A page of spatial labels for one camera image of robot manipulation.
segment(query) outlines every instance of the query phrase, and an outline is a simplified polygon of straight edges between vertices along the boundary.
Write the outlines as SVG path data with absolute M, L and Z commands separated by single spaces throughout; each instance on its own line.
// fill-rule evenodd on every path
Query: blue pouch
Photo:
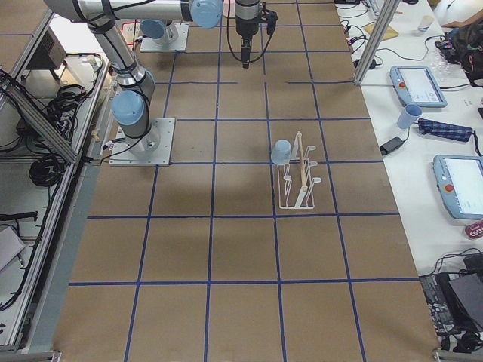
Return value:
M 473 129 L 470 127 L 430 121 L 425 118 L 420 118 L 417 125 L 421 134 L 432 134 L 433 136 L 461 142 L 468 142 L 473 134 Z

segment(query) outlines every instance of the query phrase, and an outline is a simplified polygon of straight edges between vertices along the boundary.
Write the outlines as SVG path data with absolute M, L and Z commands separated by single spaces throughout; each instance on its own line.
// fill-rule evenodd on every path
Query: device screen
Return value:
M 483 214 L 483 169 L 478 160 L 446 158 L 461 213 Z
M 426 69 L 400 68 L 399 71 L 413 102 L 441 101 Z

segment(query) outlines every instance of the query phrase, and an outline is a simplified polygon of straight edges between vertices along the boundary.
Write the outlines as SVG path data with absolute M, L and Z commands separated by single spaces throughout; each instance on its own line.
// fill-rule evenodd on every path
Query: yellow object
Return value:
M 376 23 L 369 23 L 368 25 L 364 25 L 362 28 L 370 35 L 374 30 L 374 26 Z M 391 26 L 387 27 L 386 33 L 383 36 L 383 40 L 392 39 L 398 36 L 399 33 L 396 32 Z

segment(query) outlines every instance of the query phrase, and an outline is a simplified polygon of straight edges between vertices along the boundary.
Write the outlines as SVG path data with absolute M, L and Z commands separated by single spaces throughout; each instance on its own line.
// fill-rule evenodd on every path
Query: blue cup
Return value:
M 416 104 L 407 104 L 406 107 L 403 108 L 399 119 L 398 119 L 398 127 L 404 130 L 411 126 L 417 119 L 421 116 L 423 111 L 421 108 Z
M 290 162 L 291 144 L 287 140 L 278 140 L 272 149 L 270 159 L 274 164 L 282 166 Z

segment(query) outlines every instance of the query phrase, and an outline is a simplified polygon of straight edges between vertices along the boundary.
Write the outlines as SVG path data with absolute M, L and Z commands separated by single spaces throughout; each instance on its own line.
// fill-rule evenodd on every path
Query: blue and white device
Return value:
M 450 215 L 455 219 L 483 219 L 483 158 L 437 155 L 432 166 Z
M 427 66 L 393 66 L 389 71 L 395 92 L 404 106 L 443 108 L 448 105 Z

